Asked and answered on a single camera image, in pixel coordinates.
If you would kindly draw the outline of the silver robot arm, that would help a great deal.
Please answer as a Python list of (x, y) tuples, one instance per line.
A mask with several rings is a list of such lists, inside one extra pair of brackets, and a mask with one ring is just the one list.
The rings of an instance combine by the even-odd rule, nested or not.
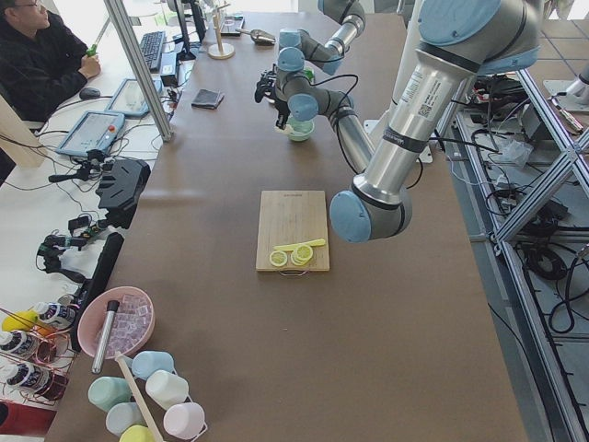
[(318, 11), (334, 23), (332, 33), (319, 34), (317, 29), (301, 27), (281, 29), (276, 60), (279, 70), (293, 73), (312, 64), (334, 76), (352, 42), (364, 32), (366, 17), (360, 1), (318, 1)]
[(416, 66), (392, 103), (383, 133), (373, 143), (350, 97), (312, 84), (306, 64), (334, 74), (365, 27), (357, 1), (321, 1), (318, 9), (338, 24), (325, 43), (303, 29), (282, 29), (274, 83), (278, 127), (322, 115), (339, 136), (355, 174), (337, 193), (329, 219), (352, 243), (390, 238), (410, 223), (405, 180), (427, 146), (460, 84), (474, 76), (518, 71), (537, 60), (544, 6), (539, 1), (425, 1), (413, 14), (418, 31)]

